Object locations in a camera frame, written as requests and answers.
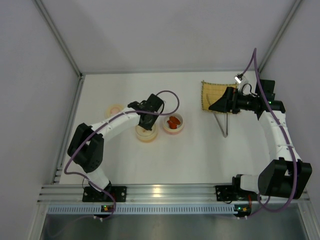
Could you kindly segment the cream lunch box lid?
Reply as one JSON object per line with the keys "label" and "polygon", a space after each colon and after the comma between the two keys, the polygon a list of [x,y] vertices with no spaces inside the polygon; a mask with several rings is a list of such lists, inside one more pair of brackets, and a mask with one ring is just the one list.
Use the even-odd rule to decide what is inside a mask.
{"label": "cream lunch box lid", "polygon": [[155,134],[158,134],[158,128],[156,125],[153,125],[151,130],[146,130],[143,127],[137,125],[135,127],[135,134],[140,136],[155,135]]}

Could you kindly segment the red chicken drumstick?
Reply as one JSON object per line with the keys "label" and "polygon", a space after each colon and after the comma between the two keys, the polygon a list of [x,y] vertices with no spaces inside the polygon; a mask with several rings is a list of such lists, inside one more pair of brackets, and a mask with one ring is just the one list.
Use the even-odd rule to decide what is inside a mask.
{"label": "red chicken drumstick", "polygon": [[168,120],[167,123],[168,123],[169,128],[172,130],[175,130],[178,128],[178,125],[175,122],[172,122],[171,120]]}

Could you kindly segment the orange fried chicken wing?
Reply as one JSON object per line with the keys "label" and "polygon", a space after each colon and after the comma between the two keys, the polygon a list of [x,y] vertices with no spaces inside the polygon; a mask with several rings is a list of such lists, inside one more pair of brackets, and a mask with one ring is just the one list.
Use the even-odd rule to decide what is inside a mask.
{"label": "orange fried chicken wing", "polygon": [[175,116],[170,116],[170,117],[169,117],[169,120],[170,120],[172,123],[176,124],[176,125],[180,125],[180,124],[181,124],[180,120],[179,120],[177,117],[175,117]]}

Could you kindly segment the steel food tongs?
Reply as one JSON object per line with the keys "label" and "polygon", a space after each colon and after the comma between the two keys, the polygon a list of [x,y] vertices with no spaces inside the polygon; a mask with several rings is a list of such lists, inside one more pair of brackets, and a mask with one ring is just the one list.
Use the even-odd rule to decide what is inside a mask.
{"label": "steel food tongs", "polygon": [[222,122],[220,121],[220,119],[218,118],[218,115],[213,111],[212,112],[214,115],[214,118],[219,126],[219,129],[222,133],[222,136],[224,138],[227,138],[229,135],[229,118],[228,118],[228,114],[225,115],[225,124],[223,125]]}

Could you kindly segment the cream lid pink valve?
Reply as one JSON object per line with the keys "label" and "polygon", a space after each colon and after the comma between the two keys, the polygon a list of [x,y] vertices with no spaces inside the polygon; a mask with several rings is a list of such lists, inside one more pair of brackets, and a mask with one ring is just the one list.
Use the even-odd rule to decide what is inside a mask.
{"label": "cream lid pink valve", "polygon": [[110,118],[110,117],[118,114],[119,112],[121,112],[123,109],[124,109],[124,106],[122,104],[112,104],[106,109],[106,111],[104,113],[104,117],[106,119]]}

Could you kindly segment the orange lunch box bowl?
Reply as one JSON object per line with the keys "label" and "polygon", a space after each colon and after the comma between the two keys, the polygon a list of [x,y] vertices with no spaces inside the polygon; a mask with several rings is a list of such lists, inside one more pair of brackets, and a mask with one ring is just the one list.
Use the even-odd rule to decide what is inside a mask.
{"label": "orange lunch box bowl", "polygon": [[151,143],[157,138],[157,136],[157,134],[149,136],[136,135],[137,139],[143,143]]}

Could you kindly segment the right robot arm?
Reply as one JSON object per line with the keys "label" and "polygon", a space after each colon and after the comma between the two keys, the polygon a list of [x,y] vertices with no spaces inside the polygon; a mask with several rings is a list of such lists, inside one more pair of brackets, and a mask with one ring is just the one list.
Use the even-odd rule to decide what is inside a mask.
{"label": "right robot arm", "polygon": [[299,199],[312,174],[310,163],[303,162],[293,146],[286,124],[286,110],[280,100],[275,100],[275,81],[260,80],[255,92],[243,93],[228,86],[215,102],[208,101],[208,110],[218,113],[238,114],[252,111],[260,123],[270,162],[259,175],[238,174],[233,178],[238,187],[262,196]]}

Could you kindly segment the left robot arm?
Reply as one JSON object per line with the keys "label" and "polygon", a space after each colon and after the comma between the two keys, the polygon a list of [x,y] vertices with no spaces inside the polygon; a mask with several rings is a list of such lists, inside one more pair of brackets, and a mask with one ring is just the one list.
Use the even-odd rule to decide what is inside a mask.
{"label": "left robot arm", "polygon": [[152,93],[148,99],[131,102],[123,110],[99,123],[78,125],[67,155],[82,168],[92,188],[98,192],[111,190],[111,181],[101,167],[105,142],[131,127],[138,126],[151,131],[164,106],[164,101]]}

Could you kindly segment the pink lunch box bowl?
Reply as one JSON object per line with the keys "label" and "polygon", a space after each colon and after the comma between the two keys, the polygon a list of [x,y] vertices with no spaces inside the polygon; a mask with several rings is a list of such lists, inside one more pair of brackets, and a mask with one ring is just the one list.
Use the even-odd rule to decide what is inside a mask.
{"label": "pink lunch box bowl", "polygon": [[169,135],[177,135],[184,130],[185,121],[181,114],[173,113],[162,118],[162,129]]}

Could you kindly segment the woven bamboo tray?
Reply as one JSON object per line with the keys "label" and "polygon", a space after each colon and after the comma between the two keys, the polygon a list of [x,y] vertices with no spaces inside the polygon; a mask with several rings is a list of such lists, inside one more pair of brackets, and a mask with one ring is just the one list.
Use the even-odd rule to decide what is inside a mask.
{"label": "woven bamboo tray", "polygon": [[227,87],[237,88],[237,84],[218,84],[206,81],[201,82],[201,109],[209,113],[217,113],[217,111],[209,110],[209,107],[219,100],[225,93]]}

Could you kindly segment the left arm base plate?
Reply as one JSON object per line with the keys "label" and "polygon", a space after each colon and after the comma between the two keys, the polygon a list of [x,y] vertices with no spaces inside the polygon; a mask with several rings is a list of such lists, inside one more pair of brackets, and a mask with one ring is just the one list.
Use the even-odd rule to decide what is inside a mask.
{"label": "left arm base plate", "polygon": [[[123,185],[112,186],[109,194],[117,203],[126,202],[127,187]],[[83,190],[82,201],[85,203],[102,203],[112,202],[113,200],[107,194],[96,190],[92,186],[86,186]]]}

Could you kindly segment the aluminium mounting rail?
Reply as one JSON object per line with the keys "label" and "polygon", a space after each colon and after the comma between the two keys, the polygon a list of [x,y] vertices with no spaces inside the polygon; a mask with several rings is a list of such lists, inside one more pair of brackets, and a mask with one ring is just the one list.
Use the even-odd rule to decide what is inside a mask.
{"label": "aluminium mounting rail", "polygon": [[[129,184],[120,188],[120,196],[133,204],[208,204],[222,196],[213,184]],[[53,184],[41,188],[39,203],[81,203],[84,186]]]}

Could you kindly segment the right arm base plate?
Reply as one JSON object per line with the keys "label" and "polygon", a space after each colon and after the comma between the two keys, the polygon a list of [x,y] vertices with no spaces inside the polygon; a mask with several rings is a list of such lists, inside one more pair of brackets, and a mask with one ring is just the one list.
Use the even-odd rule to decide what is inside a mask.
{"label": "right arm base plate", "polygon": [[218,202],[257,201],[258,198],[255,192],[243,190],[233,185],[216,185],[214,188]]}

